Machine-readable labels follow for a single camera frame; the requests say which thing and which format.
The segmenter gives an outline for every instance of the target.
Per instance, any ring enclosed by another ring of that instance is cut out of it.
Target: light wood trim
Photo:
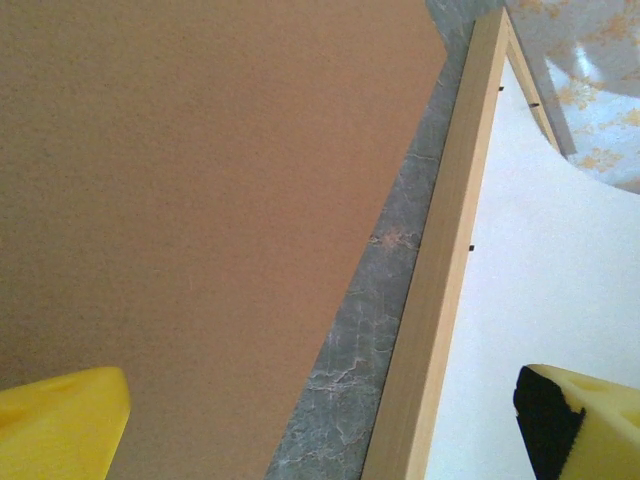
[[[513,29],[513,24],[511,23],[511,20],[508,16],[507,25],[509,31],[509,42],[507,43],[507,58],[509,59],[511,66],[513,67],[513,71],[516,74],[516,78],[518,79],[520,88],[524,93],[524,98],[526,98],[529,105],[538,105],[537,107],[531,108],[531,114],[533,115],[533,118],[540,127],[540,130],[542,130],[542,133],[544,133],[544,135],[547,137],[547,140],[549,140],[549,143],[559,152],[560,147],[558,146],[558,141],[556,140],[556,136],[553,133],[551,123],[549,122],[549,117],[547,116],[544,104],[542,103],[542,100],[538,93],[538,89],[536,88],[535,82],[533,81],[533,77],[531,76],[531,71],[527,66],[527,60],[525,59],[524,53],[522,52],[522,47],[520,46],[520,42],[518,41],[516,32]]]
[[[541,103],[505,9],[477,20],[362,480],[423,480],[502,70]],[[542,107],[536,120],[557,142]]]

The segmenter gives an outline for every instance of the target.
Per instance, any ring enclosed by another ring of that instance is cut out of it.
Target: white board
[[[640,388],[640,195],[549,145],[506,62],[429,480],[534,474],[513,391],[545,363]]]

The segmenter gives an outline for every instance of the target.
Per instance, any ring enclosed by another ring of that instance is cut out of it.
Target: gray marble surface
[[[473,21],[503,4],[502,0],[427,0],[448,52],[447,62],[267,480],[360,478]]]

